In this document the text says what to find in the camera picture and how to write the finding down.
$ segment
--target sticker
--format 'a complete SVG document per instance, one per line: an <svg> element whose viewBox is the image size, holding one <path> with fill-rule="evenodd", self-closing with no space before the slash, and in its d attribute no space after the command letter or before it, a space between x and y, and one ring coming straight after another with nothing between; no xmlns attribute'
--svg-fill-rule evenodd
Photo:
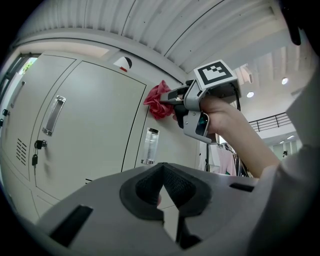
<svg viewBox="0 0 320 256"><path fill-rule="evenodd" d="M222 60L197 67L194 69L194 73L203 90L237 79Z"/></svg>

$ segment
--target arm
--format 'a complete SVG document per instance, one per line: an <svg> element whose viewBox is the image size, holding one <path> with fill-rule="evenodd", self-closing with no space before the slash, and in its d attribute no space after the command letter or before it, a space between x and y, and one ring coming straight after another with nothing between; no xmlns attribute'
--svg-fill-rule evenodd
<svg viewBox="0 0 320 256"><path fill-rule="evenodd" d="M209 133L222 136L233 147L254 177L259 178L266 167L277 166L280 163L236 108L212 96L206 96L200 105L210 117Z"/></svg>

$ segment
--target hanging clothes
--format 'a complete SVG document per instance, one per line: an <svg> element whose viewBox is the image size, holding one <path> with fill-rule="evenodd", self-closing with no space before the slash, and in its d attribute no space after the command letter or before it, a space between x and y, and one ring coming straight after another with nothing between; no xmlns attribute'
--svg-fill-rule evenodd
<svg viewBox="0 0 320 256"><path fill-rule="evenodd" d="M206 170L207 144L200 142L199 170ZM232 152L218 148L217 145L208 146L208 165L211 173L236 176L236 166Z"/></svg>

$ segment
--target red cloth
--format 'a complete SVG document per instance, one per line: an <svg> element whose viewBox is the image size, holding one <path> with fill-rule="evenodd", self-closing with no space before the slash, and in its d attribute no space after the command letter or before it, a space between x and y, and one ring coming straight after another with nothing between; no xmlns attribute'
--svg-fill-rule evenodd
<svg viewBox="0 0 320 256"><path fill-rule="evenodd" d="M164 118L166 116L170 116L174 112L173 105L165 105L159 102L161 94L167 93L169 91L171 91L171 89L166 84L166 82L162 80L159 85L152 88L143 102L143 105L150 106L150 113L156 120Z"/></svg>

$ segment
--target locker door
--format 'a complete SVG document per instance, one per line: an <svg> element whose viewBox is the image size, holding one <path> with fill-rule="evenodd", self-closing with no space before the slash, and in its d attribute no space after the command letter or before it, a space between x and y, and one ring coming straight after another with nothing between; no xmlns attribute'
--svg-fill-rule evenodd
<svg viewBox="0 0 320 256"><path fill-rule="evenodd" d="M86 183L122 169L145 85L81 62L46 111L39 140L36 186L62 200Z"/></svg>
<svg viewBox="0 0 320 256"><path fill-rule="evenodd" d="M31 190L26 187L1 158L1 172L4 189L16 211L32 223L39 219Z"/></svg>
<svg viewBox="0 0 320 256"><path fill-rule="evenodd" d="M16 169L29 180L29 147L39 110L52 86L74 62L41 55L21 78L8 104L1 146Z"/></svg>

